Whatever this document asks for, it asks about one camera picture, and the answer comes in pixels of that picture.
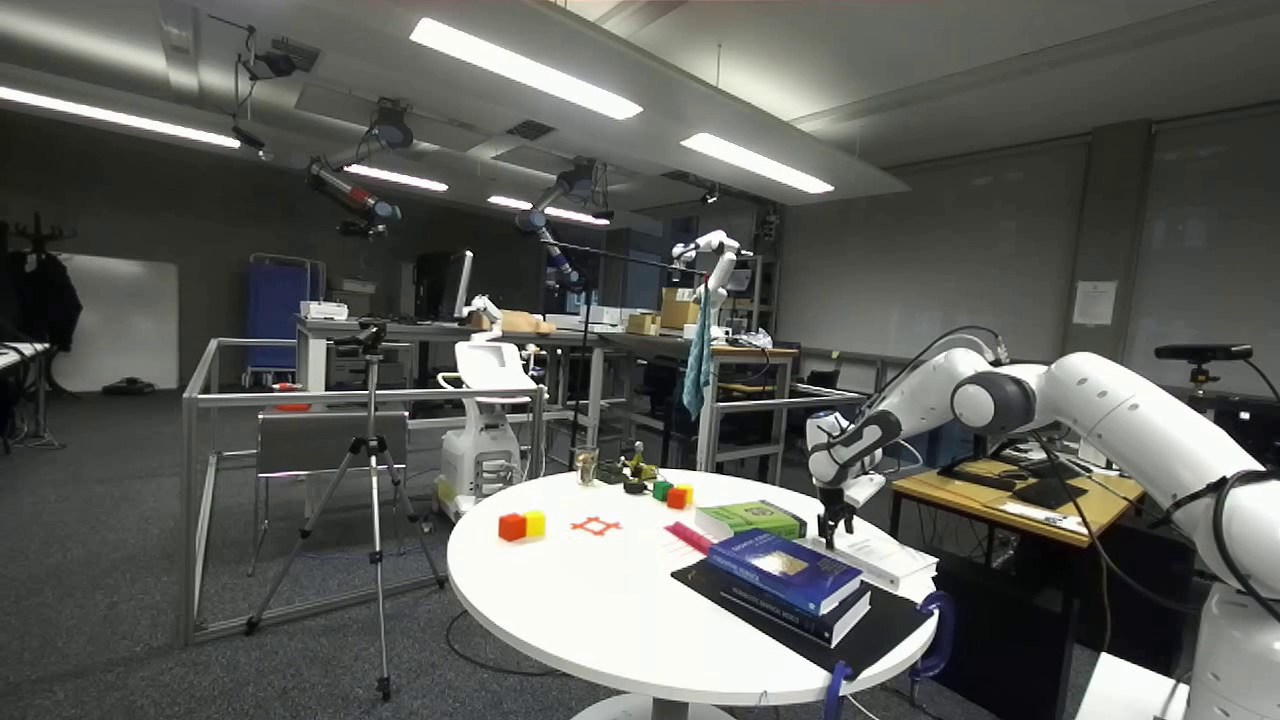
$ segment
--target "white board panel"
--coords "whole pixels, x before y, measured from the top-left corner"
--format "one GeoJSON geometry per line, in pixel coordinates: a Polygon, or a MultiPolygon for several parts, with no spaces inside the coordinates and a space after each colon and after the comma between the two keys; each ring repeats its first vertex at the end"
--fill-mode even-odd
{"type": "MultiPolygon", "coordinates": [[[[1225,117],[1158,136],[1149,229],[1131,283],[1130,364],[1190,384],[1160,344],[1251,344],[1280,376],[1280,112],[1225,117]]],[[[1267,394],[1244,364],[1218,390],[1267,394]]]]}
{"type": "Polygon", "coordinates": [[[123,376],[176,387],[176,262],[61,253],[79,292],[73,351],[55,358],[69,390],[101,390],[123,376]]]}
{"type": "Polygon", "coordinates": [[[903,170],[903,196],[792,213],[781,337],[918,355],[957,325],[988,325],[1014,355],[1055,355],[1079,170],[1084,147],[1055,142],[903,170]]]}

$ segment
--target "tripod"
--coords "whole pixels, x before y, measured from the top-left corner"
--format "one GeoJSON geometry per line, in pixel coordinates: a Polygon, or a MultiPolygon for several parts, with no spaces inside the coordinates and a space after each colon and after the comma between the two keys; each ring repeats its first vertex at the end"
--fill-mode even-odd
{"type": "MultiPolygon", "coordinates": [[[[384,590],[384,516],[382,516],[382,475],[390,470],[394,475],[394,492],[396,492],[396,503],[404,509],[404,521],[413,524],[413,509],[407,509],[407,494],[402,488],[402,470],[396,470],[396,460],[390,452],[390,439],[375,433],[375,384],[382,384],[382,344],[384,344],[384,325],[369,325],[359,329],[355,338],[342,338],[345,348],[359,348],[363,351],[363,390],[369,390],[369,404],[363,404],[363,434],[355,434],[337,468],[337,475],[324,485],[318,509],[305,511],[305,528],[295,535],[295,548],[292,557],[281,563],[268,596],[262,599],[262,608],[244,619],[244,637],[253,637],[281,589],[281,579],[288,575],[292,561],[308,548],[318,524],[321,524],[321,511],[329,503],[329,494],[337,492],[337,485],[347,475],[354,463],[369,463],[369,521],[371,521],[371,548],[369,548],[369,563],[371,563],[371,596],[375,596],[375,644],[382,644],[382,675],[375,675],[375,690],[382,700],[394,700],[394,655],[390,655],[390,590],[384,590]]],[[[444,589],[444,573],[431,557],[431,548],[424,545],[424,557],[431,563],[431,575],[438,575],[438,589],[444,589]]]]}

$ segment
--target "ceiling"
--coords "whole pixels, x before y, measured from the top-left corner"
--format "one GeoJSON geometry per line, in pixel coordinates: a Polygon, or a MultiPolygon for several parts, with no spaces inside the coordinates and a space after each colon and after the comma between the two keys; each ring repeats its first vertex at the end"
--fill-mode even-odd
{"type": "Polygon", "coordinates": [[[262,81],[276,163],[359,138],[382,97],[450,196],[539,196],[595,155],[614,208],[723,182],[773,204],[901,193],[896,163],[1280,97],[1278,0],[0,0],[0,84],[230,129],[233,57],[276,35],[321,52],[262,81]],[[519,46],[645,104],[603,120],[407,40],[420,15],[519,46]],[[537,120],[543,138],[509,136],[537,120]],[[682,147],[717,132],[836,182],[804,196],[682,147]]]}

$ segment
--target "paper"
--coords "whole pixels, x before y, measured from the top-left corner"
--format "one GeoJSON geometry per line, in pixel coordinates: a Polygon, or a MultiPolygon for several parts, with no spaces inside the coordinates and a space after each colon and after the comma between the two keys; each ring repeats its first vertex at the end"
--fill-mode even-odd
{"type": "Polygon", "coordinates": [[[1102,329],[1115,317],[1115,278],[1079,278],[1072,325],[1102,329]]]}
{"type": "Polygon", "coordinates": [[[1022,500],[1006,500],[1001,509],[1014,511],[1014,516],[1030,516],[1030,521],[1040,521],[1040,524],[1054,524],[1054,528],[1084,535],[1079,516],[1060,516],[1060,511],[1047,511],[1047,509],[1038,509],[1038,503],[1022,503],[1022,500]]]}

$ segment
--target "red block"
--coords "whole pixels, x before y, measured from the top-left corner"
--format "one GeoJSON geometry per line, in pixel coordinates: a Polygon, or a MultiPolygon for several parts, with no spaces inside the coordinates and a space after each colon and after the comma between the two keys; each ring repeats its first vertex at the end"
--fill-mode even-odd
{"type": "Polygon", "coordinates": [[[692,503],[692,488],[690,485],[677,485],[672,492],[667,492],[667,509],[690,509],[692,503]]]}
{"type": "Polygon", "coordinates": [[[526,511],[509,511],[509,516],[495,521],[495,535],[509,541],[509,545],[526,541],[526,533],[530,533],[530,516],[526,511]]]}

